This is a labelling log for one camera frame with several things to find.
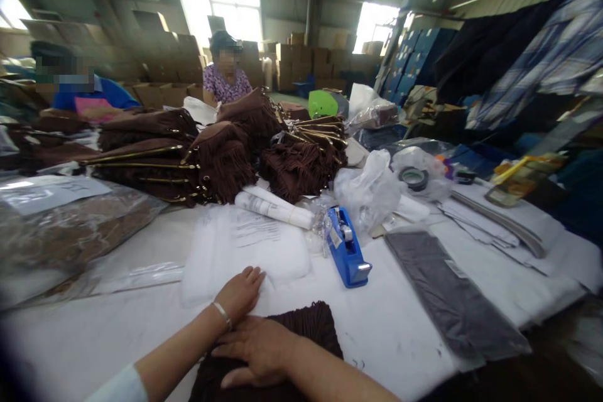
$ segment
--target white sleeve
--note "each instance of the white sleeve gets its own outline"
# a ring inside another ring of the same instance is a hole
[[[140,375],[130,364],[101,386],[86,402],[148,402]]]

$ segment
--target silver bracelet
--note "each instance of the silver bracelet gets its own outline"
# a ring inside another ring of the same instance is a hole
[[[218,309],[220,314],[222,314],[222,317],[224,317],[224,320],[226,321],[226,325],[228,325],[228,331],[231,331],[232,330],[231,318],[228,317],[228,314],[226,314],[226,311],[224,311],[224,308],[222,308],[222,305],[220,303],[215,301],[214,306]]]

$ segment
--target plaid fabric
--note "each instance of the plaid fabric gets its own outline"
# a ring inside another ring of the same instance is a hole
[[[507,73],[469,112],[467,129],[494,130],[533,94],[574,94],[603,66],[603,0],[565,0]]]

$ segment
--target gray fabric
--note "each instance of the gray fabric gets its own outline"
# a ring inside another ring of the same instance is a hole
[[[385,241],[448,348],[463,359],[495,361],[530,353],[530,344],[427,231]]]

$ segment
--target bottle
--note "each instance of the bottle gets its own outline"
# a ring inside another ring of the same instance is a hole
[[[541,157],[525,156],[519,163],[496,176],[496,184],[485,194],[488,201],[501,207],[513,207],[538,184],[565,163],[566,156],[547,153]]]

